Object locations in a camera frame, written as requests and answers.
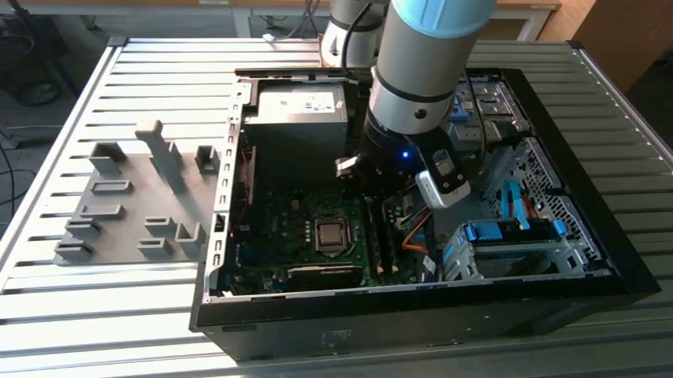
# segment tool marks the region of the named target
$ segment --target aluminum table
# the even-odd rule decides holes
[[[526,73],[662,286],[645,301],[530,339],[236,365],[187,329],[195,263],[52,264],[95,142],[146,152],[133,125],[151,117],[180,150],[216,145],[234,69],[318,64],[314,40],[107,47],[0,242],[0,376],[670,376],[673,154],[586,52],[565,43],[479,43],[470,65]]]

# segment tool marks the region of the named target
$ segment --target sticker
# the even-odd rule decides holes
[[[433,259],[429,258],[427,256],[423,259],[423,265],[427,268],[427,270],[434,274],[434,269],[438,268],[438,265],[434,263]]]
[[[332,92],[262,92],[260,106],[284,114],[336,112]]]
[[[338,344],[350,339],[350,336],[352,336],[352,334],[354,334],[352,329],[342,329],[338,331],[323,332],[323,347],[324,348],[336,347]]]
[[[230,4],[228,0],[199,0],[199,4],[203,6],[227,6]]]

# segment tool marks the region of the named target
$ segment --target blue latch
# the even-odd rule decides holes
[[[522,190],[518,187],[518,182],[514,180],[505,180],[505,185],[502,185],[502,195],[501,195],[501,214],[503,218],[509,218],[509,192],[513,193],[513,203],[514,203],[514,214],[513,217],[517,218],[518,223],[522,226],[522,230],[530,229],[530,224],[526,219],[526,210],[523,209],[522,201]]]
[[[453,112],[449,116],[451,122],[463,122],[470,119],[470,113],[467,113],[461,105],[461,99],[458,96],[453,98]]]
[[[465,235],[467,235],[467,241],[473,242],[474,240],[477,240],[477,232],[474,232],[471,224],[465,226]]]
[[[451,246],[446,249],[446,252],[443,252],[443,256],[442,256],[443,262],[446,262],[446,260],[451,257],[451,253],[454,250],[455,250],[455,248],[453,247],[453,244],[451,244]]]
[[[479,240],[501,240],[501,228],[495,222],[474,223],[473,227],[477,230],[477,237]]]
[[[567,236],[567,228],[566,228],[566,224],[563,223],[563,221],[561,219],[554,219],[551,224],[554,225],[554,228],[557,229],[558,236],[565,238]]]

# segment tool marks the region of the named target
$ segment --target chip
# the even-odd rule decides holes
[[[326,257],[338,257],[348,248],[347,227],[344,216],[315,216],[314,220],[315,250]]]
[[[319,243],[323,246],[340,245],[344,243],[340,233],[340,224],[322,224],[318,227]]]

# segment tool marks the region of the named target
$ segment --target floor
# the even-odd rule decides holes
[[[287,17],[275,21],[282,27],[270,30],[263,19],[251,20],[252,36],[260,37],[264,33],[284,35],[295,25],[298,17]],[[81,19],[75,16],[55,17],[63,38],[67,40],[68,51],[60,58],[73,81],[79,87],[87,83],[97,58],[105,48],[111,35],[125,35],[147,38],[196,38],[196,37],[235,37],[235,26],[231,17],[113,17],[104,16],[95,19]],[[316,28],[324,30],[327,19],[316,17]],[[304,37],[312,37],[307,31]],[[642,115],[662,135],[669,144],[673,144],[673,70],[665,70],[662,65],[656,65],[642,76],[630,90],[628,97]],[[49,151],[52,140],[56,138],[57,127],[65,122],[75,98],[68,93],[61,93],[57,100],[44,106],[25,108],[0,91],[0,123],[12,127],[15,135],[25,139],[21,148],[8,150],[12,168],[23,171],[16,173],[16,195],[21,194],[32,182],[32,172],[37,172],[44,157]],[[0,235],[12,218],[12,197],[9,175],[5,173],[4,161],[0,163]]]

